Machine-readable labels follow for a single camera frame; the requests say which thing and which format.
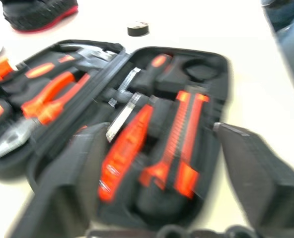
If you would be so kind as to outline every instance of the open tool case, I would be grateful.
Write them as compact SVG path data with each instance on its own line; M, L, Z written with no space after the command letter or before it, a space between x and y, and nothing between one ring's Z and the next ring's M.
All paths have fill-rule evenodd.
M28 181L35 191L35 197L13 238L76 237L84 234L93 219L151 230L169 223L189 224L206 199L219 153L220 145L212 130L214 123L221 118L227 99L229 77L226 59L213 53L163 47L146 47L129 55L119 44L84 40L58 42L24 60L17 65L17 72L9 73L0 82L0 99L11 105L12 111L0 122L0 137L22 117L20 106L37 95L54 77L38 81L30 79L23 87L25 90L16 89L16 80L40 65L46 68L49 62L68 62L69 56L76 54L76 49L71 47L63 52L64 44L92 45L114 52L115 56L99 69L90 61L77 61L66 68L62 66L60 73L54 76L69 71L78 82L87 74L84 86L54 120L36 127L23 146L0 158L0 177L11 177L27 168ZM152 87L144 85L144 81L139 79L148 78L146 70L149 65L162 65L168 60L166 57L170 58L170 63L157 76ZM120 90L124 79L133 72L136 75L128 88ZM59 96L71 87L65 87ZM124 120L123 130L109 143L106 133L110 123L133 100L136 100L135 106ZM104 193L110 188L104 183L101 169L111 168L111 164L106 164L105 157L124 128L129 127L146 108L154 108L153 113L158 116L152 114L149 117L144 153L132 161L122 182L115 183L118 186L116 192L108 197ZM182 118L172 111L182 113ZM171 163L170 171L173 172L169 172L170 182L165 185L157 184L156 179L147 179L145 169L151 168L157 162L154 159L163 152L153 150L164 147L159 138L164 143L175 138L175 132L162 136L175 123L173 118L181 123L182 132L189 132L185 140L177 137L175 145L189 145L190 151L186 151L192 158L187 174L196 175L191 178L192 185L189 184L188 191L182 188L177 193L169 189L162 197L159 196L160 191L167 191L168 186L179 186L174 178L179 175L179 166L183 164L179 161ZM183 156L176 153L172 156ZM138 196L142 198L139 204L136 201ZM154 198L151 205L148 201Z

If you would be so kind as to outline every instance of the white table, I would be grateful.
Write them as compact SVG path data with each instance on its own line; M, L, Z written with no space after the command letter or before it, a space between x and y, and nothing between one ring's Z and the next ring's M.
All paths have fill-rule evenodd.
M63 39L121 43L128 52L167 46L215 52L229 59L230 96L223 121L261 134L294 168L294 81L265 20L259 1L79 0L79 14L43 33L15 33L2 20L0 41L19 62ZM145 20L150 34L127 36L127 22ZM222 232L247 225L220 156L212 189L194 227ZM0 181L0 238L6 236L32 195L24 178Z

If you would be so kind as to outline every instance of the orange pliers handle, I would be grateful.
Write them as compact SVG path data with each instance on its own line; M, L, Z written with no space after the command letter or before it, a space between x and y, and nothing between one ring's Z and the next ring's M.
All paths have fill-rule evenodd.
M74 75L70 72L64 72L54 78L36 97L21 106L25 118L38 117L45 104L72 82Z
M145 105L121 132L107 154L102 165L98 189L102 201L113 201L123 177L145 142L152 112L153 107Z
M54 101L48 102L37 116L39 122L41 124L47 124L54 121L63 111L65 104L69 102L78 93L78 91L80 91L89 79L90 75L85 74L65 95Z

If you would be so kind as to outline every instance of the black shoe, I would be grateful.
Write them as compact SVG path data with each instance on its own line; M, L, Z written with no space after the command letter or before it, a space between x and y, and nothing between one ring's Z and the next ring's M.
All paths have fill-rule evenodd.
M3 15L13 29L36 32L77 12L77 0L1 0Z

